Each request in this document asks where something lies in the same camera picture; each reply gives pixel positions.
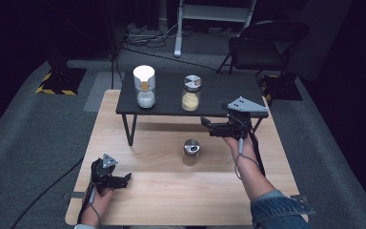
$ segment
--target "dark background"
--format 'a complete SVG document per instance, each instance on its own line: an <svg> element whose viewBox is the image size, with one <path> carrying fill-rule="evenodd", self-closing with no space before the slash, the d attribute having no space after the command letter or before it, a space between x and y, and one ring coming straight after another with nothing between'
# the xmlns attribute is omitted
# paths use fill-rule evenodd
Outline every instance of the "dark background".
<svg viewBox="0 0 366 229"><path fill-rule="evenodd" d="M120 21L143 20L133 19L134 13L127 10L140 11L137 6L127 8L127 1L116 2L120 4L117 5ZM260 2L255 19L275 17L284 7L280 5L283 1ZM15 3L0 2L0 117L30 73L47 60L35 36L35 26L39 25L24 17ZM93 34L103 44L81 35L44 3L41 1L42 14L48 19L47 29L64 57L86 57L109 48L99 1L51 0L51 3L78 28ZM366 0L354 1L317 80L302 81L366 191Z"/></svg>

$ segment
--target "black chair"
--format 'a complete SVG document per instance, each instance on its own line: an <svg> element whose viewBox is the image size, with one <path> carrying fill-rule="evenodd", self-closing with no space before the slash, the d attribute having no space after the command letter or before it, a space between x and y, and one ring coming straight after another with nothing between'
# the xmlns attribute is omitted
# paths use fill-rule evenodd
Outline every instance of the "black chair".
<svg viewBox="0 0 366 229"><path fill-rule="evenodd" d="M260 21L249 25L238 36L229 40L230 52L217 70L224 66L239 70L280 71L275 86L270 90L270 102L277 93L294 46L309 32L309 27L297 21Z"/></svg>

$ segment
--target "wooden table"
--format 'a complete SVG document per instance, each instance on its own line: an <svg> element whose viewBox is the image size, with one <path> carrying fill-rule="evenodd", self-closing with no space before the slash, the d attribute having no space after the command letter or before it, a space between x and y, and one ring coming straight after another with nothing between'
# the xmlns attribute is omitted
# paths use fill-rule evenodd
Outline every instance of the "wooden table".
<svg viewBox="0 0 366 229"><path fill-rule="evenodd" d="M92 162L109 154L119 163L114 176L132 173L126 189L117 189L106 225L250 225L250 202L234 172L230 150L209 136L199 117L140 116L133 146L114 112L120 92L105 92L74 192L88 186ZM226 118L213 118L225 122ZM271 115L257 131L267 178L285 195L297 195L295 180ZM186 139L200 142L194 166L182 163ZM66 222L76 224L81 198L72 198Z"/></svg>

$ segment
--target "jar with yellow contents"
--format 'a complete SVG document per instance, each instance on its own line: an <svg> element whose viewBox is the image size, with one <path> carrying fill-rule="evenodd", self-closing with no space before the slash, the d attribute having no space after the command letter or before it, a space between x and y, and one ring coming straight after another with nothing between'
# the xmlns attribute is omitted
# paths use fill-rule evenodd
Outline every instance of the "jar with yellow contents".
<svg viewBox="0 0 366 229"><path fill-rule="evenodd" d="M184 78L182 108L188 112L197 110L200 103L201 78L197 75L188 75Z"/></svg>

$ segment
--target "small black table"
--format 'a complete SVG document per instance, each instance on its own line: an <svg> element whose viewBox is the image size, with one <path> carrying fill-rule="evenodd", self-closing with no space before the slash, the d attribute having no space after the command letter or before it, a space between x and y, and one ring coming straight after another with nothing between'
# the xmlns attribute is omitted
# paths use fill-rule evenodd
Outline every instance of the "small black table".
<svg viewBox="0 0 366 229"><path fill-rule="evenodd" d="M122 115L126 129L127 140L132 146L138 115L174 115L174 116L214 116L226 117L228 111L224 105L235 101L240 96L265 106L261 91L255 79L246 75L198 74L202 79L202 89L198 109L194 112L183 110L181 100L183 80L187 73L155 73L155 105L151 108L138 106L135 95L132 73L126 73L121 88L115 112ZM132 130L130 133L126 115L133 115ZM251 113L251 117L258 118L254 125L257 129L263 118L269 116L265 112Z"/></svg>

